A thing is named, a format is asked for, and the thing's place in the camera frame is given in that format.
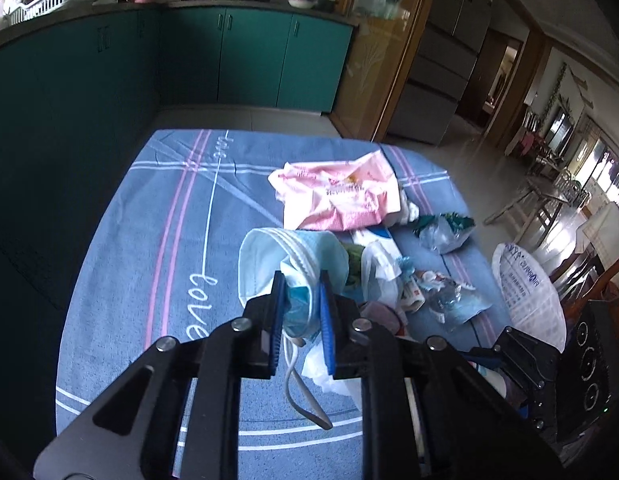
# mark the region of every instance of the blue blanket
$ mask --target blue blanket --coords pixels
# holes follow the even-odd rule
[[[442,168],[413,152],[380,148],[423,213],[470,213]],[[285,162],[351,160],[378,149],[356,140],[253,132],[155,132],[107,208],[78,277],[59,356],[58,431],[159,336],[203,337],[241,315],[241,241],[254,227],[282,227],[283,204],[267,182],[273,170]],[[409,317],[411,335],[443,335],[461,350],[491,346],[510,318],[474,241],[439,256],[422,248],[408,228],[392,232],[419,269],[471,283],[493,303],[452,332],[423,308]],[[243,382],[240,478],[361,478],[361,413],[349,397],[310,388],[334,422],[330,431],[287,404],[282,368],[271,381]],[[292,395],[302,399],[298,391]],[[186,437],[187,416],[176,474]]]

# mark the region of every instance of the kitchen counter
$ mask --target kitchen counter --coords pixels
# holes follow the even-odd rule
[[[263,10],[277,10],[279,12],[290,12],[293,14],[299,14],[301,16],[310,16],[312,18],[320,18],[323,20],[330,20],[332,22],[341,23],[344,25],[357,26],[357,21],[352,18],[337,14],[335,12],[320,12],[313,9],[295,9],[290,5],[271,4],[267,2],[251,2],[246,0],[191,0],[188,2],[167,2],[164,4],[104,4],[104,5],[90,5],[90,6],[75,6],[67,9],[59,9],[49,14],[44,14],[33,18],[32,20],[26,20],[16,25],[11,25],[0,29],[0,47],[17,40],[27,34],[31,34],[42,28],[52,27],[58,23],[69,22],[71,20],[78,20],[80,18],[88,16],[97,16],[100,14],[109,14],[111,12],[123,12],[127,10],[148,10],[148,9],[171,9],[181,7],[234,7],[244,9],[263,9]]]
[[[321,18],[323,20],[331,20],[332,22],[342,23],[344,25],[352,25],[355,27],[358,21],[353,18],[347,18],[336,12],[320,12],[314,9],[295,9],[289,4],[271,4],[269,2],[251,2],[248,0],[192,0],[189,2],[168,2],[162,4],[166,7],[239,7],[244,9],[263,9],[263,10],[278,10],[279,12],[293,12],[301,16],[310,16],[312,18]]]

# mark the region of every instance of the blue face mask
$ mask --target blue face mask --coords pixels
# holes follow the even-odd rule
[[[283,330],[292,338],[314,341],[320,332],[320,271],[326,270],[335,294],[345,288],[347,251],[329,231],[251,230],[238,254],[238,298],[243,306],[268,294],[274,272],[287,284]]]

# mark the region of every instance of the metal bolt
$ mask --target metal bolt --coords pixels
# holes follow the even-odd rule
[[[176,346],[176,338],[171,335],[166,335],[165,337],[160,338],[156,341],[156,348],[159,352],[169,352]]]
[[[428,337],[426,343],[430,350],[435,350],[437,352],[447,348],[447,341],[439,335]]]
[[[252,320],[248,317],[237,317],[232,321],[232,330],[234,332],[246,332],[252,328]]]
[[[352,327],[356,332],[367,332],[371,330],[371,321],[365,319],[365,317],[360,317],[352,321]]]

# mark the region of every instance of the pink plastic bag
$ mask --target pink plastic bag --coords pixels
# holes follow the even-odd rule
[[[351,161],[287,163],[269,182],[285,203],[285,229],[347,231],[400,211],[398,181],[381,150]]]

